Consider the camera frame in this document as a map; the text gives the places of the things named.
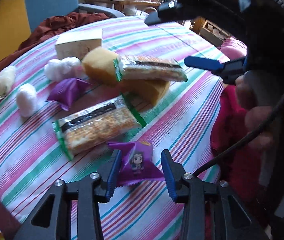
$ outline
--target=white product box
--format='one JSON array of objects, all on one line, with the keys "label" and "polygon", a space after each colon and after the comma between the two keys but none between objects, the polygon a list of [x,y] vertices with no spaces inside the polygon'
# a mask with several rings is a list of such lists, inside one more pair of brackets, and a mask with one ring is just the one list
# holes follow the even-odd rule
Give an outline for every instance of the white product box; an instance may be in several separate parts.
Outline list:
[{"label": "white product box", "polygon": [[82,60],[89,51],[102,46],[102,34],[102,29],[60,34],[55,43],[58,59],[77,57]]}]

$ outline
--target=purple candy wrapper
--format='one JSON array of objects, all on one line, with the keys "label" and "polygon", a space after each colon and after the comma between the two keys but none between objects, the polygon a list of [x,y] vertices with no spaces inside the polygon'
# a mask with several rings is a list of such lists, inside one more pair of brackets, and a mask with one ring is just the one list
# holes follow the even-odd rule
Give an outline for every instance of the purple candy wrapper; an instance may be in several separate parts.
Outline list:
[{"label": "purple candy wrapper", "polygon": [[63,110],[69,111],[73,102],[85,92],[89,85],[88,82],[79,78],[64,79],[51,90],[46,101],[57,102]]},{"label": "purple candy wrapper", "polygon": [[152,162],[151,141],[108,142],[107,145],[122,151],[117,186],[132,185],[143,180],[164,180],[163,173]]}]

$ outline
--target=chair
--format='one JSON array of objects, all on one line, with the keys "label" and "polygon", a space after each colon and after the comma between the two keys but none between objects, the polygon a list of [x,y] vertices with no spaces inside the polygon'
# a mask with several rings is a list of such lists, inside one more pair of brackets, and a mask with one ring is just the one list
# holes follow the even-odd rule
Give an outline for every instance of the chair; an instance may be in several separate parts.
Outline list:
[{"label": "chair", "polygon": [[17,50],[46,18],[79,9],[111,18],[124,16],[110,8],[79,4],[78,0],[0,0],[0,60]]}]

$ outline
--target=bolt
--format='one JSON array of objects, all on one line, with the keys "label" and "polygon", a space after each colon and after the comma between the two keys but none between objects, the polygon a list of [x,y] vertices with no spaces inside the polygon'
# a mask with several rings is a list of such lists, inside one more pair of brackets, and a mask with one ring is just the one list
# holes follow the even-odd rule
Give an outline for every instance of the bolt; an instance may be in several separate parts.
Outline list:
[{"label": "bolt", "polygon": [[91,179],[97,179],[99,176],[100,176],[100,175],[99,175],[97,172],[92,172],[92,173],[90,174],[90,178],[91,178]]},{"label": "bolt", "polygon": [[54,185],[57,186],[57,187],[61,186],[62,184],[63,184],[63,180],[61,180],[61,179],[58,179],[54,182]]},{"label": "bolt", "polygon": [[184,179],[192,179],[193,178],[193,174],[192,173],[188,173],[188,172],[184,173],[183,174],[183,178]]},{"label": "bolt", "polygon": [[220,180],[220,186],[221,187],[227,187],[229,184],[225,180]]}]

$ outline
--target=striped tablecloth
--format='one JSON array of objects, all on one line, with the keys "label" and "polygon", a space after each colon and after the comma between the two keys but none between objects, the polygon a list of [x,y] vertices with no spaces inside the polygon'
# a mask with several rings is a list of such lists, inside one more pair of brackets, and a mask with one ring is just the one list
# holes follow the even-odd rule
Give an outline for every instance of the striped tablecloth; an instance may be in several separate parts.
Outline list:
[{"label": "striped tablecloth", "polygon": [[[119,54],[175,58],[180,63],[189,55],[227,61],[218,49],[177,23],[148,27],[142,17],[123,17],[85,25],[72,32],[103,29],[103,47]],[[48,60],[56,58],[53,37],[17,59],[16,82],[12,92],[0,101],[0,200],[23,222],[44,192],[56,179],[80,180],[96,171],[110,151],[100,145],[68,161],[52,130],[52,122],[68,115],[56,104],[45,102],[55,83],[43,74]],[[145,102],[133,104],[147,122],[143,129],[125,134],[121,140],[152,140],[153,162],[161,169],[160,154],[169,149],[173,159],[192,172],[212,158],[210,132],[219,111],[222,85],[211,73],[186,68],[189,81],[172,82],[164,99],[150,110]],[[92,86],[71,111],[113,98],[118,91],[90,81]],[[18,87],[31,83],[37,90],[39,109],[22,118],[15,103]],[[214,182],[219,168],[200,175]],[[72,208],[72,240],[77,238],[77,203]],[[180,230],[183,205],[174,204],[165,182],[145,181],[120,187],[108,204],[100,204],[105,239],[175,239]]]}]

